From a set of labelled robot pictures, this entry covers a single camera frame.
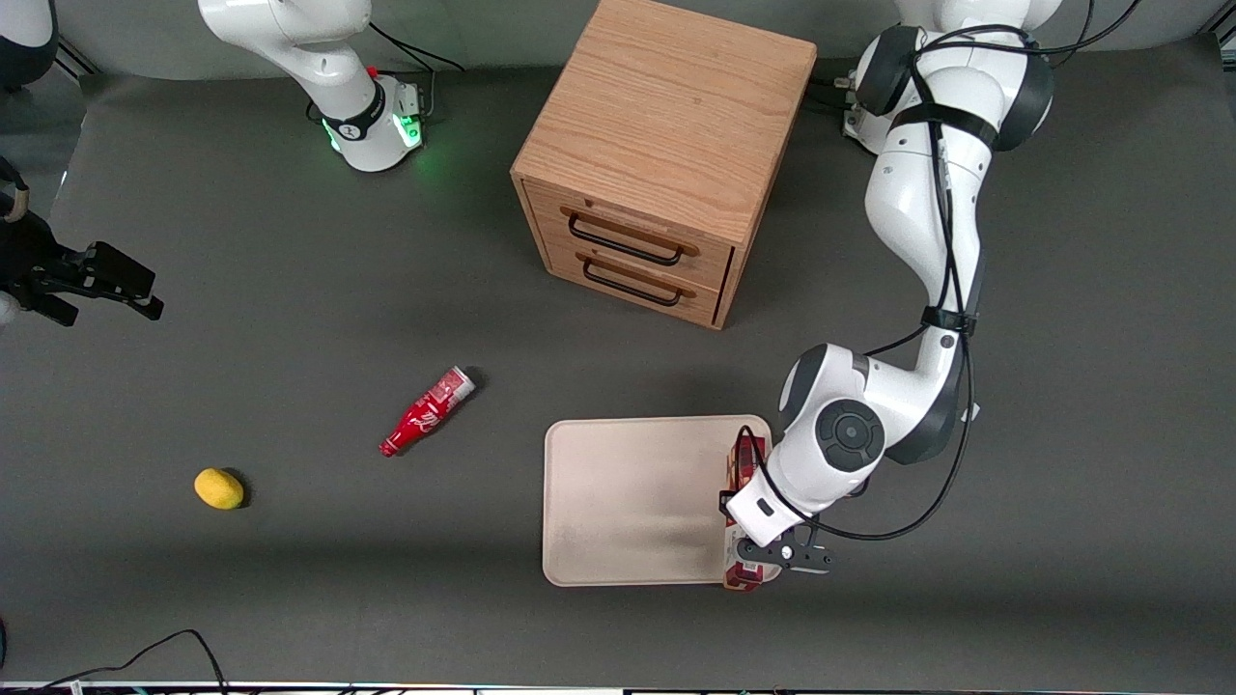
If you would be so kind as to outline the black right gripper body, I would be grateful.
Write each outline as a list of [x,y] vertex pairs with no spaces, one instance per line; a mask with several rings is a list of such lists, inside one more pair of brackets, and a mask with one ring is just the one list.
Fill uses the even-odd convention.
[[19,312],[35,313],[62,326],[75,323],[79,309],[57,293],[80,293],[94,247],[70,249],[58,242],[47,223],[32,211],[16,220],[2,215],[2,298]]

